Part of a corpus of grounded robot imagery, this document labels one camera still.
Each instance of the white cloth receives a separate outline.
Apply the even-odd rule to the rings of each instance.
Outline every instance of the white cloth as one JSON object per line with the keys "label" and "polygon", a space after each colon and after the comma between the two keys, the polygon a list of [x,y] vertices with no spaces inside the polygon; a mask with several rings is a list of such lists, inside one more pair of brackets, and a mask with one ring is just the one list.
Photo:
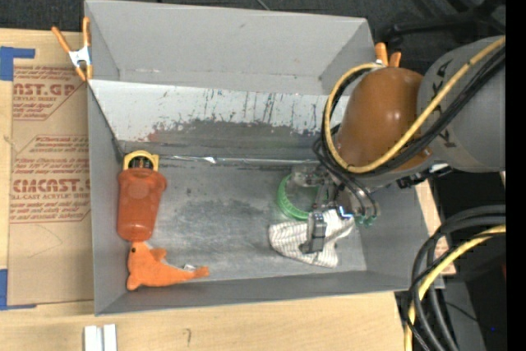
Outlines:
{"label": "white cloth", "polygon": [[339,238],[348,236],[354,227],[354,218],[341,219],[336,210],[326,210],[323,219],[327,223],[325,243],[321,252],[302,253],[300,245],[307,241],[307,222],[286,221],[269,227],[270,245],[281,255],[310,265],[335,268],[338,255],[335,244]]}

